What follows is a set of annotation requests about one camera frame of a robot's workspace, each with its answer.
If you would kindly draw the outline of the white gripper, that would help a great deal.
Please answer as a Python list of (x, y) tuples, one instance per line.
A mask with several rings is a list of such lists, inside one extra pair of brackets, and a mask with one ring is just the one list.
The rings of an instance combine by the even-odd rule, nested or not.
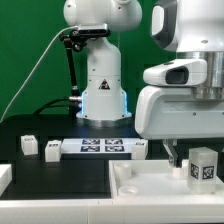
[(224, 100), (195, 100), (191, 88), (146, 86), (137, 100), (135, 130), (144, 139), (163, 140), (169, 165), (177, 167), (173, 139), (224, 137)]

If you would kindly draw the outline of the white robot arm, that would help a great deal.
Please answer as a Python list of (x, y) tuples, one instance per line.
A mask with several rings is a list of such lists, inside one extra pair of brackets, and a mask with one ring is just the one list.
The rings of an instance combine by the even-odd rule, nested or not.
[[(87, 52), (78, 118), (94, 126), (129, 118), (121, 54), (107, 37), (140, 24), (138, 0), (66, 0), (63, 14), (72, 48)], [(135, 130), (162, 140), (171, 164), (180, 166), (175, 140), (224, 137), (224, 0), (157, 0), (150, 35), (176, 58), (144, 71)]]

